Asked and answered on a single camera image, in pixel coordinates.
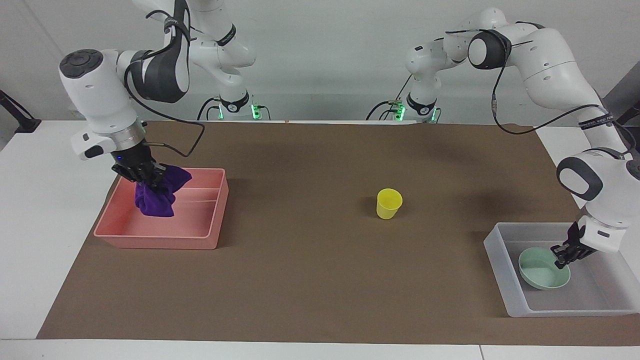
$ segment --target brown table surface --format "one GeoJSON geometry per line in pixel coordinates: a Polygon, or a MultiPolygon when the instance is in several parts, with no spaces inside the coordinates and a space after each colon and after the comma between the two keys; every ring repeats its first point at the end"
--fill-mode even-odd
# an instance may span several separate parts
{"type": "MultiPolygon", "coordinates": [[[[195,129],[149,125],[188,149],[195,129]]],[[[216,250],[89,235],[38,338],[640,345],[640,316],[510,318],[483,247],[496,222],[571,222],[535,134],[494,126],[208,124],[182,167],[221,167],[216,250]],[[376,218],[375,195],[404,197],[376,218]]]]}

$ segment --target mint green bowl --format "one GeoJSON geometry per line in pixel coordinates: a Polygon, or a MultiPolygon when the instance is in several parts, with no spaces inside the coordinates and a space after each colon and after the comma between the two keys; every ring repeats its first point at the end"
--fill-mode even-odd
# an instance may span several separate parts
{"type": "Polygon", "coordinates": [[[518,267],[527,284],[540,290],[562,288],[571,279],[571,270],[556,267],[556,256],[550,249],[531,247],[520,254],[518,267]]]}

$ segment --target white table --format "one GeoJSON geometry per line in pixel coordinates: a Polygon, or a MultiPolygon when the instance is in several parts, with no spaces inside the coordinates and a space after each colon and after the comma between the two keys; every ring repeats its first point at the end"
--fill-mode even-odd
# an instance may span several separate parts
{"type": "MultiPolygon", "coordinates": [[[[79,161],[71,151],[67,139],[83,126],[80,121],[45,121],[33,134],[15,135],[0,152],[0,339],[5,339],[0,340],[0,359],[175,359],[189,354],[193,359],[480,360],[481,351],[484,359],[599,358],[596,354],[640,359],[640,348],[34,340],[115,178],[109,157],[79,161]]],[[[555,163],[587,146],[575,128],[552,127],[538,134],[555,163]]],[[[640,246],[625,250],[640,254],[640,246]]],[[[640,270],[640,261],[630,265],[640,270]]]]}

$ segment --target wall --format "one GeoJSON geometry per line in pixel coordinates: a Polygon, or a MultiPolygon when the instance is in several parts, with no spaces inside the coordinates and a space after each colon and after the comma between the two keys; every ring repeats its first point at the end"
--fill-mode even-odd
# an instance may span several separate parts
{"type": "MultiPolygon", "coordinates": [[[[259,55],[252,68],[243,70],[246,82],[277,119],[363,119],[403,84],[407,49],[487,6],[502,9],[510,21],[531,20],[560,30],[601,94],[640,58],[640,47],[630,45],[640,31],[636,1],[585,0],[577,6],[552,0],[227,0],[227,6],[239,33],[259,55]]],[[[162,45],[160,23],[145,20],[131,0],[5,0],[0,13],[0,87],[45,119],[70,118],[70,102],[56,73],[64,54],[84,47],[162,45]]],[[[188,96],[157,107],[193,119],[200,103],[215,94],[206,74],[194,67],[193,75],[188,96]]],[[[496,75],[469,64],[443,72],[443,122],[491,122],[488,99],[496,75]]],[[[515,69],[506,71],[499,98],[505,121],[536,124],[555,114],[531,103],[515,69]]]]}

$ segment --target pink plastic tray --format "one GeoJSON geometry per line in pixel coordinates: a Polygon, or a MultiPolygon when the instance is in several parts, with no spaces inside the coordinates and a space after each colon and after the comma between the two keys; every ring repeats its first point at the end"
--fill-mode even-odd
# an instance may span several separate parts
{"type": "Polygon", "coordinates": [[[187,168],[193,177],[175,193],[174,217],[143,215],[136,184],[120,178],[93,234],[122,248],[215,249],[229,193],[221,168],[187,168]]]}

